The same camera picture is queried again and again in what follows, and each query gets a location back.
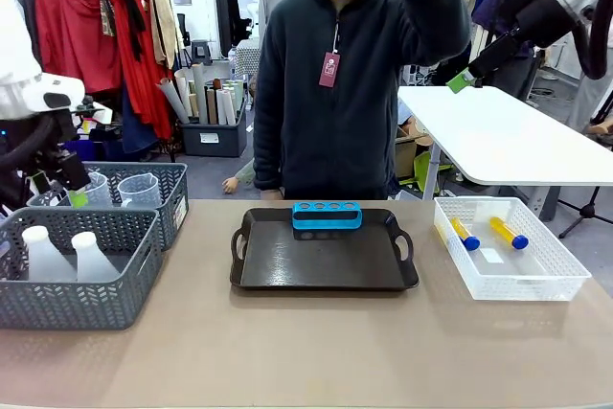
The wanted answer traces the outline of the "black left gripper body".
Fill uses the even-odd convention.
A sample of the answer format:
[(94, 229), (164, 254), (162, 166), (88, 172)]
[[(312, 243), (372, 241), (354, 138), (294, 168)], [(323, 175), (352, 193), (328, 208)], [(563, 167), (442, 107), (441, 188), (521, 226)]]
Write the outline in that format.
[(68, 191), (77, 191), (90, 183), (88, 172), (78, 155), (63, 144), (33, 138), (28, 141), (30, 150), (28, 175), (44, 172), (51, 183), (56, 181)]

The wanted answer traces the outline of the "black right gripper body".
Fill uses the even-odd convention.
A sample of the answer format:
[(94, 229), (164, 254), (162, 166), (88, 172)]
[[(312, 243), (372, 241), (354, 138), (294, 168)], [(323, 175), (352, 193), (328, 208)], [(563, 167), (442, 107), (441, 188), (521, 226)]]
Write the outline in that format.
[(568, 33), (582, 37), (581, 0), (511, 0), (511, 40), (546, 48)]

